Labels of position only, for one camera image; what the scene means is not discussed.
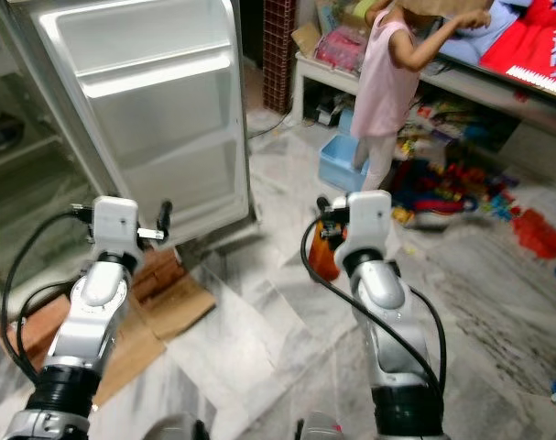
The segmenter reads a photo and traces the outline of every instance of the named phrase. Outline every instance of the orange object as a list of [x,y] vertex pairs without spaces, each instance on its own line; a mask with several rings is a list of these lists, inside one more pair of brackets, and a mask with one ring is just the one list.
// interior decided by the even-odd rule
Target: orange object
[[541,213],[528,209],[520,217],[512,219],[511,225],[521,246],[533,250],[542,259],[556,258],[556,229]]
[[319,222],[314,231],[314,239],[312,240],[311,254],[308,257],[308,261],[321,277],[327,281],[334,281],[341,272],[334,264],[334,251],[329,249],[328,241],[321,238],[321,231],[323,229],[324,225],[322,222]]

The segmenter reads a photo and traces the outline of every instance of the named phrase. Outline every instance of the pink dress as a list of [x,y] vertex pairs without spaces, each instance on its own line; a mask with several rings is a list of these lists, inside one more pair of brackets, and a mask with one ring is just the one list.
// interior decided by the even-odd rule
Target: pink dress
[[394,32],[404,29],[411,37],[412,33],[403,22],[380,26],[386,14],[382,11],[377,16],[367,44],[351,124],[351,134],[356,138],[396,134],[406,122],[409,103],[418,87],[420,74],[394,66],[388,49]]

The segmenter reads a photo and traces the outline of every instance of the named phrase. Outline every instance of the child's arm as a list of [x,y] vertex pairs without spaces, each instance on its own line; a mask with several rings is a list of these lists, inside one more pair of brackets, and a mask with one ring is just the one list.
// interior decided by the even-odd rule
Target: child's arm
[[376,21],[377,14],[379,14],[379,11],[387,8],[389,6],[389,4],[393,1],[394,0],[376,0],[375,3],[373,3],[371,6],[369,6],[369,9],[367,9],[367,12],[365,12],[365,22],[366,22],[366,24],[370,28],[372,28],[374,22]]
[[439,30],[414,48],[408,32],[399,30],[389,39],[389,53],[397,67],[419,72],[439,53],[444,42],[459,28],[480,28],[489,26],[491,16],[484,10],[477,10],[456,16]]

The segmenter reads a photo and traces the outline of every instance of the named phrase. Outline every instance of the white leggings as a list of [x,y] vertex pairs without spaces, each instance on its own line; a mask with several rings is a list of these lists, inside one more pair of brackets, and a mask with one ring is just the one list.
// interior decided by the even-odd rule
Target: white leggings
[[353,166],[357,170],[361,170],[369,158],[369,170],[361,191],[376,190],[384,181],[391,168],[396,141],[396,134],[361,137],[353,158]]

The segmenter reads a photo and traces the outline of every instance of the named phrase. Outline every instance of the pink bag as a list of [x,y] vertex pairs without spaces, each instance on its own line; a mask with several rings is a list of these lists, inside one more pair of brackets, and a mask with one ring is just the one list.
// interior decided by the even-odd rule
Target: pink bag
[[363,65],[367,38],[358,30],[340,26],[318,43],[315,58],[337,69],[358,73]]

